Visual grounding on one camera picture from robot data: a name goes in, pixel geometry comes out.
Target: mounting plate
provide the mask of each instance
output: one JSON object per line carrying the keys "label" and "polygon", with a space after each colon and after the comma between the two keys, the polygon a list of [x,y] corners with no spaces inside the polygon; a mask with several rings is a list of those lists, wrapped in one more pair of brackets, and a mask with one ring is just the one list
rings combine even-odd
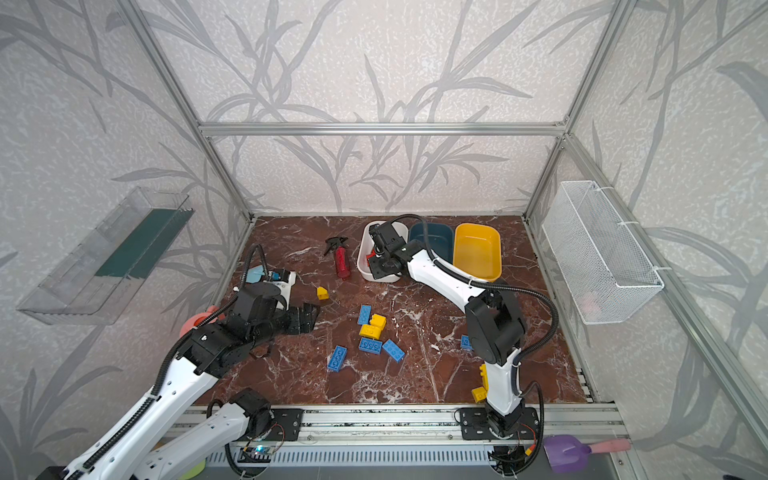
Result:
{"label": "mounting plate", "polygon": [[[459,423],[462,424],[462,438],[464,440],[499,440],[496,435],[491,433],[485,408],[459,409],[458,418]],[[525,407],[523,409],[523,414],[518,421],[520,428],[516,433],[513,433],[512,436],[509,437],[510,440],[533,440],[533,432],[526,429],[521,424],[536,429],[538,427],[538,414],[536,413],[536,409],[532,407]]]}
{"label": "mounting plate", "polygon": [[[282,426],[286,432],[286,442],[295,442],[299,439],[299,430],[301,429],[301,417],[304,415],[302,409],[272,409],[275,415],[275,422]],[[264,441],[283,441],[283,431],[274,428]]]}

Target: wall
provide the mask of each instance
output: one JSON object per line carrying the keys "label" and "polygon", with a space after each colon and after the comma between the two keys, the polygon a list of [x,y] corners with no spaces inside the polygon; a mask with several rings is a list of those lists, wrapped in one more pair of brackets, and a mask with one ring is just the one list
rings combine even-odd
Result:
{"label": "wall", "polygon": [[[613,0],[139,2],[204,121],[561,121]],[[520,212],[549,137],[232,137],[254,211]]]}
{"label": "wall", "polygon": [[[62,465],[147,390],[207,306],[247,223],[110,2],[0,5],[0,470]],[[195,209],[111,326],[15,310],[135,186]]]}
{"label": "wall", "polygon": [[[675,272],[768,391],[768,3],[635,8],[576,135]],[[602,400],[615,400],[651,478],[768,478],[768,459],[665,302],[585,327],[531,222]]]}

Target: mesh basket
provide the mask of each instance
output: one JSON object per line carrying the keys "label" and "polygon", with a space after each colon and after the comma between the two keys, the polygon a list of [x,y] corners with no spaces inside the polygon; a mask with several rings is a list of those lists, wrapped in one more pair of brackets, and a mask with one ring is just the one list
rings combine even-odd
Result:
{"label": "mesh basket", "polygon": [[593,181],[561,182],[542,228],[584,323],[623,322],[664,288]]}

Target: clear plastic shelf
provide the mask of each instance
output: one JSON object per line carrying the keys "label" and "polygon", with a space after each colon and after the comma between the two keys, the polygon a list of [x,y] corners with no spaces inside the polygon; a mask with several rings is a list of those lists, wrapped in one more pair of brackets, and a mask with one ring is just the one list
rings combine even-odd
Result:
{"label": "clear plastic shelf", "polygon": [[134,188],[18,310],[50,325],[111,325],[191,217],[188,197]]}

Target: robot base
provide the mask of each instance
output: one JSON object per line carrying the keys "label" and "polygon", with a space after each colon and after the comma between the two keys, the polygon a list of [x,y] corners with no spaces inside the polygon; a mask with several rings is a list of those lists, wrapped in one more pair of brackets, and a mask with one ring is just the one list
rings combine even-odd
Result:
{"label": "robot base", "polygon": [[526,407],[521,402],[508,415],[499,415],[489,406],[458,410],[459,421],[462,424],[464,440],[533,440],[533,432],[523,424],[536,430],[538,413],[532,407]]}

